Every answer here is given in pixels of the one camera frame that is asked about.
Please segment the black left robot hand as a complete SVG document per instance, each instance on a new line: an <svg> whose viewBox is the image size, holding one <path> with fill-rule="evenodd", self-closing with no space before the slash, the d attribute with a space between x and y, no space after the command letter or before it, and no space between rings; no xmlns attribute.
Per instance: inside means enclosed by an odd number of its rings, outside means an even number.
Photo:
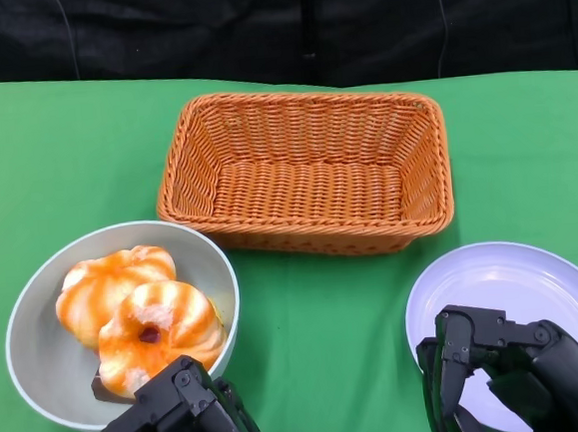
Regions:
<svg viewBox="0 0 578 432"><path fill-rule="evenodd" d="M135 392L102 432L262 432L235 387L182 355Z"/></svg>

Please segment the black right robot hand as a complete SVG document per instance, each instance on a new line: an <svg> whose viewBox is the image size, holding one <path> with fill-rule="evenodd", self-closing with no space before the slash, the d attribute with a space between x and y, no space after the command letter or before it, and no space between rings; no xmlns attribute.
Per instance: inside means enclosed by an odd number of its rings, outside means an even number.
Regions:
<svg viewBox="0 0 578 432"><path fill-rule="evenodd" d="M552 321L518 324L499 309L447 305L416 346L431 432L486 432L460 403L475 370L531 432L578 432L578 342Z"/></svg>

